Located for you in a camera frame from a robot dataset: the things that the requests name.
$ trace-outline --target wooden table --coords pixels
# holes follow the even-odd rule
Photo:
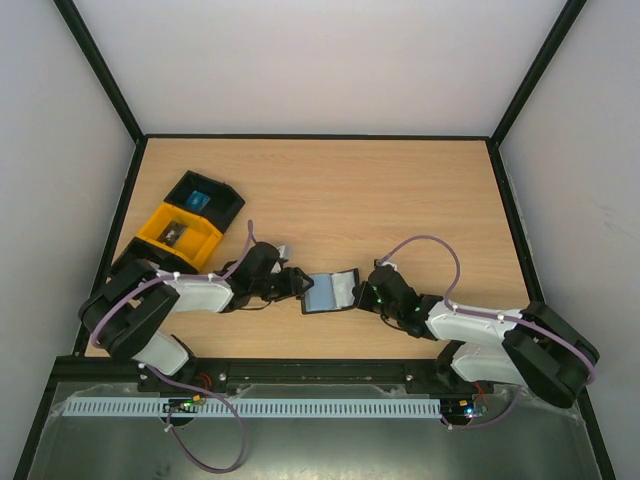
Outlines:
[[[307,273],[358,267],[362,278],[374,258],[429,233],[460,256],[456,301],[528,303],[484,142],[150,139],[116,255],[187,169],[229,183],[246,200],[211,269],[237,258],[250,218],[259,240],[292,247],[290,265]],[[442,294],[453,278],[451,257],[434,242],[414,242],[394,261],[418,292]],[[359,310],[302,315],[293,299],[262,311],[173,314],[162,331],[198,357],[434,358],[445,345]],[[89,347],[87,355],[104,352]]]

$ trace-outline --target black metal bar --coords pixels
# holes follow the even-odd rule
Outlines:
[[[51,403],[53,402],[54,395],[55,389],[47,389],[42,394],[42,399],[38,405],[36,416],[31,424],[31,430],[29,430],[27,441],[24,444],[22,455],[20,455],[18,466],[16,467],[16,471],[13,475],[14,480],[23,480],[29,477],[29,470],[31,470],[33,459],[36,456],[38,442],[40,442],[44,425],[49,416],[49,410],[51,409]]]
[[[504,169],[500,150],[492,141],[487,142],[487,150],[489,151],[493,174],[495,175],[496,182],[498,184],[498,191],[500,192],[500,198],[502,199],[504,213],[507,217],[509,229],[511,230],[511,238],[513,239],[513,245],[516,249],[518,262],[520,262],[520,270],[522,271],[524,284],[527,288],[527,294],[529,295],[530,300],[544,301],[542,288],[540,287],[540,282],[536,275],[536,269],[533,265],[533,259],[531,258],[527,236],[524,233],[524,228],[520,221],[520,213],[518,212],[516,202],[513,198],[513,192],[511,191],[509,178],[507,177],[507,173]]]
[[[547,35],[540,51],[529,67],[527,74],[522,80],[522,83],[518,87],[516,94],[513,96],[511,103],[504,112],[500,123],[498,123],[498,126],[491,137],[491,140],[493,140],[497,146],[500,146],[507,136],[507,133],[509,133],[509,130],[520,114],[520,111],[524,107],[525,103],[527,103],[527,100],[531,96],[534,88],[536,88],[542,74],[549,66],[549,63],[551,63],[551,60],[562,44],[564,37],[566,37],[571,26],[576,21],[576,18],[578,18],[582,7],[584,7],[586,3],[587,0],[568,0],[560,12],[553,28],[551,28],[549,35]]]
[[[98,271],[96,272],[93,286],[91,287],[91,293],[95,292],[98,288],[105,284],[107,281],[107,275],[113,256],[115,254],[116,245],[118,244],[118,238],[120,238],[120,232],[122,231],[122,225],[124,219],[127,216],[127,209],[129,208],[129,202],[131,201],[131,195],[133,194],[133,187],[136,184],[138,178],[138,172],[140,171],[140,165],[142,164],[142,158],[144,156],[145,148],[147,147],[147,137],[143,135],[142,139],[137,143],[136,149],[133,152],[131,159],[131,165],[127,172],[127,177],[124,180],[122,186],[122,193],[120,194],[120,200],[118,200],[118,206],[116,207],[116,213],[113,216],[111,222],[111,228],[107,235],[107,241],[102,251],[102,257],[98,264]],[[76,337],[75,344],[73,346],[73,353],[77,357],[84,356],[84,352],[89,344],[89,331],[80,324],[78,335]]]
[[[522,277],[527,288],[527,293],[530,300],[544,301],[542,294],[542,288],[538,280],[533,260],[531,258],[531,251],[529,250],[529,243],[522,227],[522,221],[520,219],[520,213],[516,207],[516,203],[509,185],[509,178],[505,172],[504,163],[500,155],[500,149],[498,145],[492,140],[487,141],[487,149],[489,150],[489,157],[491,159],[491,165],[493,167],[493,173],[498,183],[498,190],[500,191],[500,197],[502,198],[502,205],[507,217],[509,229],[511,230],[511,237],[513,238],[513,244],[515,246],[516,255],[520,262],[520,269],[522,270]],[[600,469],[600,475],[603,480],[615,480],[615,474],[607,453],[596,415],[589,399],[586,387],[582,389],[578,395],[578,406],[582,413],[582,418],[586,422],[587,433],[593,447],[593,453]]]
[[[236,140],[444,140],[485,142],[487,136],[473,135],[366,135],[366,134],[277,134],[277,133],[150,133],[149,138],[211,138]]]
[[[600,433],[596,413],[593,410],[586,388],[583,388],[578,395],[578,407],[580,407],[580,413],[587,426],[587,434],[589,435],[589,440],[591,440],[591,446],[593,447],[593,453],[596,457],[602,480],[615,480],[616,474],[613,471],[613,465],[607,453],[607,447],[604,444],[602,433]]]
[[[80,12],[78,12],[73,0],[53,0],[53,2],[58,7],[64,21],[67,22],[69,30],[71,30],[76,42],[78,42],[78,46],[82,50],[82,53],[84,53],[84,56],[87,58],[89,65],[91,65],[93,72],[102,84],[102,88],[104,88],[104,91],[109,97],[109,100],[111,100],[113,107],[116,109],[116,112],[118,112],[118,115],[129,132],[129,135],[131,135],[134,142],[139,142],[142,140],[142,130],[133,116],[129,105],[127,105],[127,102],[124,99],[118,84],[113,78],[107,63],[104,61],[104,58],[102,58],[102,54],[100,53],[100,50],[98,50],[96,42],[94,42],[91,37],[91,33],[80,16]]]

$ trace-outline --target electric wire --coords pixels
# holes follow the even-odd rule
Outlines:
[[[148,368],[151,373],[153,373],[156,377],[158,377],[159,380],[166,383],[167,385],[171,385],[172,387],[177,387],[184,390],[190,390],[196,393],[201,393],[203,395],[206,395],[209,398],[213,398],[219,401],[229,409],[231,414],[235,417],[236,421],[238,422],[238,426],[240,427],[240,433],[242,435],[242,443],[240,445],[240,452],[238,453],[238,457],[233,462],[233,464],[231,464],[229,467],[225,467],[225,468],[212,467],[198,460],[195,457],[195,455],[191,453],[191,451],[187,448],[187,446],[184,444],[184,442],[178,435],[178,432],[176,432],[175,427],[171,424],[171,416],[178,410],[178,407],[172,407],[167,413],[167,419],[165,421],[166,423],[165,431],[169,433],[176,440],[176,442],[178,442],[178,446],[180,447],[180,450],[182,450],[182,452],[189,459],[189,461],[193,463],[196,467],[200,468],[201,470],[204,470],[205,472],[218,473],[218,474],[230,473],[240,468],[242,466],[242,463],[244,462],[244,458],[247,453],[248,434],[247,434],[247,427],[245,426],[244,422],[242,421],[242,418],[240,417],[240,414],[235,409],[235,407],[231,405],[231,403],[220,394],[211,392],[209,390],[205,390],[204,388],[194,387],[193,385],[188,385],[186,383],[180,383],[180,382],[176,382],[175,380],[171,380],[170,378],[165,377],[156,368],[150,365],[147,365],[146,368]]]

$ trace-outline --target white wall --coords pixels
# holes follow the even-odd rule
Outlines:
[[[52,1],[0,11],[0,478],[69,354],[133,143]]]
[[[502,151],[547,300],[601,353],[589,389],[640,478],[640,2],[591,1]]]
[[[490,135],[564,0],[76,0],[153,133]]]

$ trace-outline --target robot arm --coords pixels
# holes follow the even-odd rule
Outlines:
[[[411,336],[460,342],[450,366],[463,380],[527,385],[558,407],[573,405],[589,368],[549,337],[560,337],[592,366],[599,359],[595,347],[542,302],[506,311],[448,305],[441,296],[417,294],[389,264],[376,265],[354,296],[358,308],[396,320]],[[513,320],[540,328],[531,330]]]
[[[118,302],[139,285],[148,284],[110,318],[97,333],[100,346],[116,361],[136,360],[165,375],[176,374],[193,357],[186,345],[158,328],[171,312],[208,310],[228,313],[245,307],[252,297],[277,302],[300,297],[313,280],[297,267],[285,267],[286,249],[257,242],[233,272],[235,262],[208,275],[157,271],[144,260],[129,263],[96,291],[80,308],[79,317],[90,332]]]

